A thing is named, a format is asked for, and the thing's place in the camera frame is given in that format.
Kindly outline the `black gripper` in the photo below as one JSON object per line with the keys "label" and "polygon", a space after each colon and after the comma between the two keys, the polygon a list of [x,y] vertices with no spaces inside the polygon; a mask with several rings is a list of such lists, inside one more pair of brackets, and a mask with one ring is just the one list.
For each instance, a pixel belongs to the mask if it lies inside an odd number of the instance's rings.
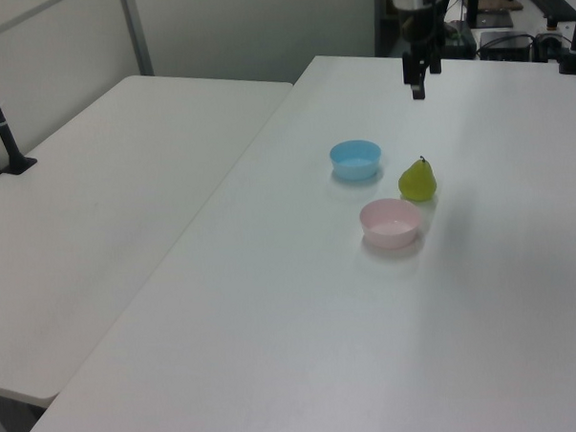
{"label": "black gripper", "polygon": [[425,99],[424,77],[426,66],[421,60],[429,60],[430,73],[440,75],[442,59],[438,46],[439,15],[436,6],[423,10],[398,12],[399,28],[402,37],[410,44],[410,52],[402,55],[403,82],[412,90],[415,100]]}

